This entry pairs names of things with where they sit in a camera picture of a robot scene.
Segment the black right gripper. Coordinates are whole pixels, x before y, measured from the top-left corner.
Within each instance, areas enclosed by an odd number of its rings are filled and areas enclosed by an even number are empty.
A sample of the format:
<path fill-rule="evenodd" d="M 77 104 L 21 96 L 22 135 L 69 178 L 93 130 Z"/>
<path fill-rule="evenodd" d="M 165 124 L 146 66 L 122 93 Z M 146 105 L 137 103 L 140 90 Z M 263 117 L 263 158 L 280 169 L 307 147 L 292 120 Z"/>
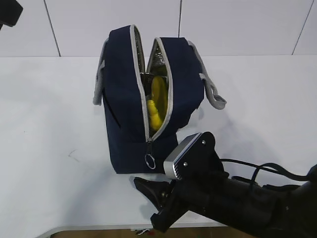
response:
<path fill-rule="evenodd" d="M 238 219 L 224 186 L 229 174 L 215 151 L 214 135 L 202 132 L 181 162 L 178 164 L 181 180 L 133 179 L 136 189 L 160 210 L 151 216 L 154 229 L 166 232 L 188 211 L 236 228 Z"/>

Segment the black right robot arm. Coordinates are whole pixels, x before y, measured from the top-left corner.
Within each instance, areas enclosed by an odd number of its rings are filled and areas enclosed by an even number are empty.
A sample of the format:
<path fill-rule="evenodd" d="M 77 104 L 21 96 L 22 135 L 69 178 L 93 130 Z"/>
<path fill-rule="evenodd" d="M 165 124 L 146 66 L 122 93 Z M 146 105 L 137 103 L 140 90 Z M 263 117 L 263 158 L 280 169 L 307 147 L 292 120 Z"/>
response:
<path fill-rule="evenodd" d="M 134 178 L 156 207 L 151 223 L 166 232 L 191 211 L 258 238 L 317 235 L 317 169 L 305 176 L 275 163 L 256 165 L 250 179 L 230 176 L 210 132 L 187 136 L 165 159 L 169 181 Z"/>

